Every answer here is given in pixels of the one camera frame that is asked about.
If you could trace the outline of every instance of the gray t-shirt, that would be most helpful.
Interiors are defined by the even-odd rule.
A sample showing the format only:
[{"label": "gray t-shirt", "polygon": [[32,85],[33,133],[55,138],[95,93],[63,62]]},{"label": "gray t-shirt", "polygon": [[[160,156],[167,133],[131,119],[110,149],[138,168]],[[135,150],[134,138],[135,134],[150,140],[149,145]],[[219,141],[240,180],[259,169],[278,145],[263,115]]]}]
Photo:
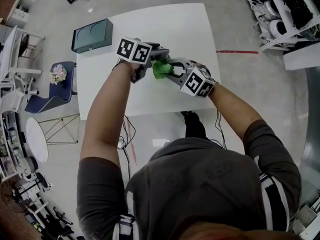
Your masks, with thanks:
[{"label": "gray t-shirt", "polygon": [[178,139],[155,153],[126,189],[114,163],[81,160],[77,214],[86,239],[112,239],[115,223],[127,214],[127,191],[133,193],[141,240],[175,240],[199,221],[266,229],[256,156],[260,170],[282,183],[292,224],[301,178],[290,154],[263,120],[249,127],[243,144],[247,155],[200,138]]}]

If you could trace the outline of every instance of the person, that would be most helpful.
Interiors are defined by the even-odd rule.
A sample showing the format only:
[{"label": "person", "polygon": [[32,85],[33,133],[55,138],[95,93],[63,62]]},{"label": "person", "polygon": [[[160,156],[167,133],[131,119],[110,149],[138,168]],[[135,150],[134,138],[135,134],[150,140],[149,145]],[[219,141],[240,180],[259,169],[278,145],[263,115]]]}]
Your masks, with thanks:
[{"label": "person", "polygon": [[[208,98],[246,155],[209,141],[198,116],[183,112],[185,138],[157,151],[124,188],[117,146],[138,67],[119,63],[87,117],[77,178],[77,216],[85,238],[300,239],[287,232],[300,203],[297,166],[258,112],[219,83]],[[118,235],[126,226],[127,235]]]}]

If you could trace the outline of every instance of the flower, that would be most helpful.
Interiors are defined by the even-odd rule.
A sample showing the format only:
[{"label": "flower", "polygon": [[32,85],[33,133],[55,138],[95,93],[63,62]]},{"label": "flower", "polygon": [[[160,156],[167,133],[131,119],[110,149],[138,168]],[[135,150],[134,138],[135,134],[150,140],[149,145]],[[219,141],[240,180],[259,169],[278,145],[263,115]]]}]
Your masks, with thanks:
[{"label": "flower", "polygon": [[57,85],[59,82],[66,80],[67,71],[61,65],[58,64],[54,68],[50,69],[50,83]]}]

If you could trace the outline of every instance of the dark green box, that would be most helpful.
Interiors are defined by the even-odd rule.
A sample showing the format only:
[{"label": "dark green box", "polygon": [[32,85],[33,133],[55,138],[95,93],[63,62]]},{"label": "dark green box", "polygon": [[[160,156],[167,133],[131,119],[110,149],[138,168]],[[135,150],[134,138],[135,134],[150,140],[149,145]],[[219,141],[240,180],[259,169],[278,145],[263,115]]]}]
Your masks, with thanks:
[{"label": "dark green box", "polygon": [[103,19],[73,31],[71,50],[77,54],[112,45],[114,25]]}]

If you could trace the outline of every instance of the floor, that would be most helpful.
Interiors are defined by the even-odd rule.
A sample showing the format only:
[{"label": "floor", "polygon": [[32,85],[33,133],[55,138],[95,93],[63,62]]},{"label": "floor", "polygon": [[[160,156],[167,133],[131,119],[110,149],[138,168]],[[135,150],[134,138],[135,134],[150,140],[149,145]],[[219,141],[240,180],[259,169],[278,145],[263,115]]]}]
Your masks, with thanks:
[{"label": "floor", "polygon": [[[33,67],[43,70],[36,82],[40,96],[48,95],[49,69],[53,63],[76,61],[76,54],[71,51],[74,29],[132,10],[180,3],[205,4],[217,51],[259,50],[259,33],[253,29],[255,20],[246,0],[77,0],[72,5],[66,0],[37,0],[31,7],[31,18],[25,28],[45,36],[39,43],[41,54],[31,62]],[[305,72],[285,71],[282,53],[275,50],[259,54],[218,53],[218,63],[221,83],[262,115],[299,164],[308,122]],[[78,112],[77,96],[74,96],[69,104],[39,115],[22,112],[21,120],[25,122],[27,118],[35,117],[41,121]],[[214,127],[217,111],[207,109],[197,113],[206,127],[207,136],[221,141],[221,135]],[[184,136],[184,122],[177,113],[135,116],[130,121],[136,129],[132,145],[127,147],[132,172],[140,169],[163,142]],[[49,146],[48,161],[39,165],[39,170],[53,186],[45,193],[46,198],[66,212],[74,223],[72,229],[76,236],[81,235],[76,216],[76,187],[85,123],[79,123],[78,144]],[[78,124],[74,121],[69,126],[69,131],[75,135]],[[226,146],[244,153],[241,141],[223,120],[222,129]],[[67,133],[61,132],[55,138],[65,139]],[[121,152],[119,156],[126,183],[125,156]]]}]

